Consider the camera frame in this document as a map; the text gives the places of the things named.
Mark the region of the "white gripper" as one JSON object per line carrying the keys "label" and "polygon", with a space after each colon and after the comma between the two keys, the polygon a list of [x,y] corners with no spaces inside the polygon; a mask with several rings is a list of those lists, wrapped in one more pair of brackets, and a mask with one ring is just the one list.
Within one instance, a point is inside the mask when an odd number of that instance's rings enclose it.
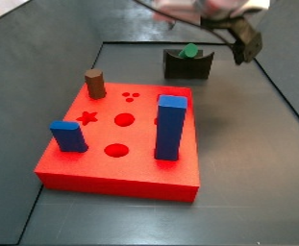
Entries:
{"label": "white gripper", "polygon": [[199,18],[221,21],[247,12],[267,11],[270,0],[152,0],[151,6],[158,11],[155,20],[198,23]]}

